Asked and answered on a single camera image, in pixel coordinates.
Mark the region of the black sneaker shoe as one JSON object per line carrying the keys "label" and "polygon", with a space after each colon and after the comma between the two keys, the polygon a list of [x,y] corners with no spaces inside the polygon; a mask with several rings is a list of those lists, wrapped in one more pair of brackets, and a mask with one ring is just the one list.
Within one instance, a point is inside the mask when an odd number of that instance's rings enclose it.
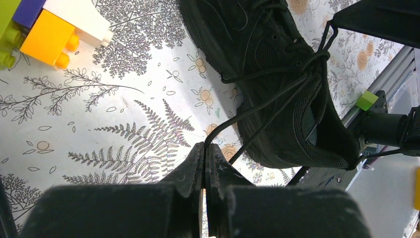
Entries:
{"label": "black sneaker shoe", "polygon": [[[296,68],[316,52],[301,36],[284,0],[182,0],[180,10],[193,42],[221,81],[235,84],[243,94],[236,115],[299,77],[295,72],[251,76],[275,68]],[[274,169],[355,167],[358,140],[343,125],[331,96],[321,122],[311,131],[326,92],[322,89],[313,99],[315,88],[309,83],[243,153]],[[243,144],[292,94],[234,123]]]}

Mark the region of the small green cube on base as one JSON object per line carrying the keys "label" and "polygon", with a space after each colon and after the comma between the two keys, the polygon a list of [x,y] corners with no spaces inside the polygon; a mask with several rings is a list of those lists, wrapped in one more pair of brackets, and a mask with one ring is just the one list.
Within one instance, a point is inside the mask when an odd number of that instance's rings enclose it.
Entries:
{"label": "small green cube on base", "polygon": [[365,91],[356,101],[355,106],[363,111],[368,111],[378,100],[378,96],[370,91]]}

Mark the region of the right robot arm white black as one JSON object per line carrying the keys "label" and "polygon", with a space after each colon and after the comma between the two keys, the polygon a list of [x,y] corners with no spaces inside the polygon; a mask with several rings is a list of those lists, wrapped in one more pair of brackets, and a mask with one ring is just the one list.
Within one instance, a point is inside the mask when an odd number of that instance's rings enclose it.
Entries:
{"label": "right robot arm white black", "polygon": [[[361,0],[333,16],[330,27],[382,38],[409,47],[419,48],[420,36],[415,27],[420,22],[418,0]],[[359,160],[403,154],[420,155],[420,108],[411,108],[408,115],[391,114],[385,91],[365,91],[356,101],[361,112],[349,126],[359,140],[360,148],[368,144],[392,146],[394,150],[360,155]]]}

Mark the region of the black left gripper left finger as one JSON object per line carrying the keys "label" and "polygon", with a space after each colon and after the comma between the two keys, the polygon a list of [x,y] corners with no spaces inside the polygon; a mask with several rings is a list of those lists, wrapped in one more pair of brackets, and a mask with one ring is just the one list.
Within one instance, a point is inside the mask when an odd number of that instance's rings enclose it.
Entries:
{"label": "black left gripper left finger", "polygon": [[47,190],[22,238],[199,238],[204,145],[155,184],[63,185]]}

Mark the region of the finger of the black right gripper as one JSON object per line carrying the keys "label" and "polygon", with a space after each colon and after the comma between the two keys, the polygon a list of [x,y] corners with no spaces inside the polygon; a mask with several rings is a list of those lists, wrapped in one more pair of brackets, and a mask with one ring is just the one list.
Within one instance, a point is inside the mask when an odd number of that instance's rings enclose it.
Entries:
{"label": "finger of the black right gripper", "polygon": [[332,26],[420,47],[419,0],[360,0],[338,12]]}

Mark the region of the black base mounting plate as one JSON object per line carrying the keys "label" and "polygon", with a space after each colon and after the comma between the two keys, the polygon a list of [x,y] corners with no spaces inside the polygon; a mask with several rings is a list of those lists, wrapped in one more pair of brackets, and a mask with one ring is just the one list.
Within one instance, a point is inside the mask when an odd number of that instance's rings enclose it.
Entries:
{"label": "black base mounting plate", "polygon": [[360,170],[301,167],[287,186],[331,187],[348,190],[356,180]]}

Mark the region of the multicolour toy brick stack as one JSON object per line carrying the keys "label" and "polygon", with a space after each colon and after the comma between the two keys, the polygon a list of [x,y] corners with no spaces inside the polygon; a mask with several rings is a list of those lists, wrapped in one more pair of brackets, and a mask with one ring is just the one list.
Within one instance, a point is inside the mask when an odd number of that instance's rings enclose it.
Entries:
{"label": "multicolour toy brick stack", "polygon": [[0,2],[0,67],[12,68],[13,50],[48,65],[66,69],[66,51],[81,41],[99,48],[113,38],[110,22],[90,0],[2,0]]}

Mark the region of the black shoelace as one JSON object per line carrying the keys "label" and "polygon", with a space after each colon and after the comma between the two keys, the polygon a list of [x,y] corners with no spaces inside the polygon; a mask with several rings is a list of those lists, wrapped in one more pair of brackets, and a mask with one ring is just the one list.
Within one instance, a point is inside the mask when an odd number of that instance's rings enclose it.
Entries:
{"label": "black shoelace", "polygon": [[325,110],[328,104],[328,97],[330,97],[328,80],[326,78],[327,75],[327,66],[326,62],[330,57],[328,52],[330,46],[332,45],[334,39],[338,35],[337,26],[334,25],[332,20],[327,21],[323,36],[321,38],[321,43],[318,50],[313,53],[310,57],[307,58],[306,61],[296,66],[296,68],[275,68],[272,71],[264,71],[261,74],[256,74],[255,76],[251,76],[251,79],[263,77],[266,74],[273,74],[273,73],[290,73],[295,72],[299,75],[297,79],[292,81],[291,83],[287,84],[277,93],[273,94],[270,98],[263,101],[262,103],[250,107],[249,109],[238,113],[233,118],[229,119],[228,121],[222,123],[216,129],[210,133],[209,136],[204,141],[204,148],[208,150],[213,139],[219,134],[221,131],[225,130],[227,127],[233,125],[234,123],[244,119],[245,117],[260,111],[273,102],[277,101],[280,97],[284,96],[286,93],[292,92],[293,94],[286,98],[286,101],[282,103],[281,107],[272,114],[272,116],[262,124],[262,126],[254,132],[248,139],[245,140],[243,146],[237,151],[237,153],[232,157],[230,163],[234,163],[237,158],[244,152],[248,150],[248,147],[256,141],[256,138],[260,136],[262,131],[264,131],[270,123],[290,104],[292,99],[294,99],[297,94],[301,93],[303,89],[309,85],[309,83],[314,83],[316,88],[314,91],[313,99],[315,99],[322,89],[326,90],[324,96],[321,99],[321,106],[318,109],[315,117],[315,124],[311,131],[314,131],[317,125],[321,122]]}

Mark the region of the floral patterned table mat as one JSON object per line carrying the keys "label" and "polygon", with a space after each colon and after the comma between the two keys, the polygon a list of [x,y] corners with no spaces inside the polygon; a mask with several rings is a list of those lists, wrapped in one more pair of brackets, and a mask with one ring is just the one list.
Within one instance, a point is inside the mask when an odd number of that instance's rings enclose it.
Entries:
{"label": "floral patterned table mat", "polygon": [[[193,42],[181,0],[95,0],[109,46],[82,43],[65,70],[17,53],[0,73],[0,179],[18,236],[41,196],[63,185],[155,184],[234,117],[243,94]],[[318,50],[349,0],[286,0]]]}

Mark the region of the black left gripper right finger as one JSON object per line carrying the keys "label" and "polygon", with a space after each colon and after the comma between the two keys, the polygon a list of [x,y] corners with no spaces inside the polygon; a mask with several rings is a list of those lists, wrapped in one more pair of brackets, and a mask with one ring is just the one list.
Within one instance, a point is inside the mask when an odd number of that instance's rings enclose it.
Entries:
{"label": "black left gripper right finger", "polygon": [[354,199],[328,187],[256,186],[216,144],[205,147],[209,235],[216,238],[368,238]]}

